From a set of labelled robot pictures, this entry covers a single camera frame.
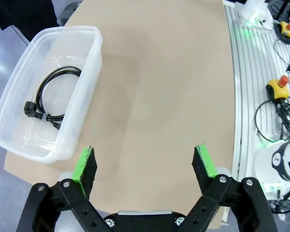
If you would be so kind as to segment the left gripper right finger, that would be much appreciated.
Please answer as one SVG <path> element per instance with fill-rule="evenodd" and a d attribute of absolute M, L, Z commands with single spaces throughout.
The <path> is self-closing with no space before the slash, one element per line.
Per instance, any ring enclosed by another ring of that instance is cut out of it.
<path fill-rule="evenodd" d="M 221 206 L 228 207 L 241 232 L 276 232 L 277 227 L 259 181 L 219 174 L 204 144 L 196 145 L 192 166 L 202 196 L 181 223 L 183 232 L 204 232 Z"/>

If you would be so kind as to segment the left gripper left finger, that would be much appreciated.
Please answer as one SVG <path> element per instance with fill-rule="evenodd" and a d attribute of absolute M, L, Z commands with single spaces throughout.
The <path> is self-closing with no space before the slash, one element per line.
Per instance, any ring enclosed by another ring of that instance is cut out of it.
<path fill-rule="evenodd" d="M 92 147 L 85 148 L 71 178 L 53 186 L 32 186 L 23 208 L 18 232 L 53 232 L 63 211 L 71 211 L 86 232 L 111 232 L 113 229 L 89 201 L 97 163 Z"/>

